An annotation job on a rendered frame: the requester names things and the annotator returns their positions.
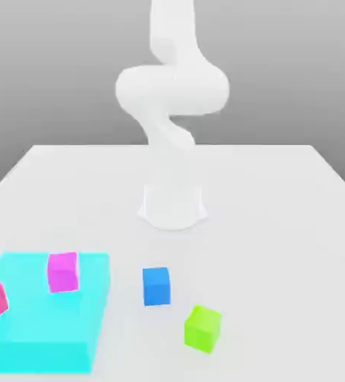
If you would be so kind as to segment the small blue cube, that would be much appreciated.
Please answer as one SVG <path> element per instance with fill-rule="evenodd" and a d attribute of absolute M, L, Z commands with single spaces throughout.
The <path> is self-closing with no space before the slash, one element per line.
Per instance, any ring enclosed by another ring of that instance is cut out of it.
<path fill-rule="evenodd" d="M 170 304 L 170 273 L 167 267 L 143 269 L 143 302 L 145 306 Z"/>

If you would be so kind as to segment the small magenta cube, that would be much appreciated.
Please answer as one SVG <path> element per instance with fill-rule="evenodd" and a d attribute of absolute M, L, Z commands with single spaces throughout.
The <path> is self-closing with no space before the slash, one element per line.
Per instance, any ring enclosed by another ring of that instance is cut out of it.
<path fill-rule="evenodd" d="M 50 254 L 46 274 L 50 293 L 77 291 L 80 275 L 78 254 Z"/>

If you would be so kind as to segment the small green cube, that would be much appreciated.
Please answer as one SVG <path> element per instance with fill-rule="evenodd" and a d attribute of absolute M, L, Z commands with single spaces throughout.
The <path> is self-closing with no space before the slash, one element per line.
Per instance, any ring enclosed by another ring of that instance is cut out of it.
<path fill-rule="evenodd" d="M 222 314 L 195 305 L 184 322 L 184 344 L 210 354 L 220 335 Z"/>

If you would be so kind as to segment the large cyan box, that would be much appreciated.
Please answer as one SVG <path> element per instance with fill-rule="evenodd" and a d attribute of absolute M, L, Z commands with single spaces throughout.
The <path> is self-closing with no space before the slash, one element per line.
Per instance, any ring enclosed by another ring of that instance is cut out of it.
<path fill-rule="evenodd" d="M 47 253 L 3 253 L 0 373 L 89 374 L 110 286 L 106 253 L 80 253 L 80 287 L 49 292 Z"/>

